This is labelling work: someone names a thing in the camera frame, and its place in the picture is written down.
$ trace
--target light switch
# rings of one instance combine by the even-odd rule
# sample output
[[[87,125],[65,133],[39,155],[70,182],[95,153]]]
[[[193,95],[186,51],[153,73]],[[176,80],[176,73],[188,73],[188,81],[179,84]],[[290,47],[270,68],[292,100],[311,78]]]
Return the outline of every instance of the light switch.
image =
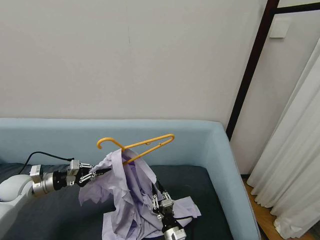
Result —
[[[286,37],[289,26],[291,24],[291,18],[279,17],[273,20],[273,24],[271,26],[270,36],[269,38],[277,38],[283,39]]]

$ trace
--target gray seat cushion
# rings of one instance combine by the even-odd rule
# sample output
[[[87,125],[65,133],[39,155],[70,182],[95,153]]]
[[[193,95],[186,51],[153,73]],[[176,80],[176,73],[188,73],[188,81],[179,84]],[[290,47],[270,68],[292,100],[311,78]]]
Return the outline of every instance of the gray seat cushion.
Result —
[[[0,183],[16,175],[22,166],[20,163],[0,164]],[[28,165],[23,174],[28,174],[30,168]],[[187,165],[151,168],[173,199],[191,196],[197,204],[202,216],[185,227],[187,239],[233,239],[205,168]],[[44,165],[45,172],[65,169],[65,165]],[[87,201],[80,206],[78,193],[78,186],[65,187],[31,201],[19,212],[3,240],[101,239],[103,213],[115,210],[113,200],[98,204]]]

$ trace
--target white wall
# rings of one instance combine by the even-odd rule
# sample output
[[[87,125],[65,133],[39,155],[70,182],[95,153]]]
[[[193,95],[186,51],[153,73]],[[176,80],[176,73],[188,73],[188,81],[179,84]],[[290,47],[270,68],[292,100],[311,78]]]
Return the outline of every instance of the white wall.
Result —
[[[279,6],[310,2],[282,0]],[[258,161],[320,37],[319,11],[281,14],[277,18],[291,18],[287,36],[266,40],[231,139],[243,174],[250,173]]]
[[[228,123],[264,0],[3,0],[0,117]]]

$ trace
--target plastic clothes hanger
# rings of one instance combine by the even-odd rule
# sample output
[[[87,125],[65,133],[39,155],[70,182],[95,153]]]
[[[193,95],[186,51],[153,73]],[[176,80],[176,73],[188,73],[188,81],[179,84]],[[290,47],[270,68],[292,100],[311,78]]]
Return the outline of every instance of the plastic clothes hanger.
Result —
[[[98,149],[102,149],[101,147],[101,143],[105,142],[105,141],[111,141],[113,142],[115,145],[119,146],[121,149],[122,149],[122,152],[125,151],[126,149],[130,149],[130,148],[134,148],[134,147],[137,147],[137,146],[140,146],[140,145],[149,145],[150,143],[152,142],[155,142],[155,141],[158,141],[158,140],[161,140],[161,139],[166,139],[166,138],[170,138],[164,142],[161,142],[159,143],[158,145],[150,148],[149,150],[143,152],[143,153],[140,153],[139,155],[131,158],[130,160],[128,161],[125,161],[123,163],[123,165],[127,165],[131,162],[133,162],[134,160],[137,160],[138,158],[141,158],[143,157],[144,155],[147,155],[148,153],[151,153],[152,151],[158,149],[158,148],[161,148],[162,146],[168,144],[168,143],[171,143],[174,139],[175,139],[175,135],[170,133],[170,134],[166,134],[166,135],[163,135],[163,136],[158,136],[158,137],[154,137],[154,138],[151,138],[151,139],[148,139],[148,140],[145,140],[145,141],[140,141],[140,142],[137,142],[137,143],[134,143],[134,144],[131,144],[131,145],[128,145],[128,146],[123,146],[121,145],[119,142],[117,142],[114,138],[112,137],[104,137],[104,138],[101,138],[97,143],[96,143],[96,146],[98,147]]]

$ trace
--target white curtain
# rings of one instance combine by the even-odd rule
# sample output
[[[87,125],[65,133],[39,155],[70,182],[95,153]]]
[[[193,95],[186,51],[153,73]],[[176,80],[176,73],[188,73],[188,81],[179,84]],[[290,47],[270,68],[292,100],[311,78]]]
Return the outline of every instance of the white curtain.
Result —
[[[284,238],[320,220],[320,40],[247,183]]]

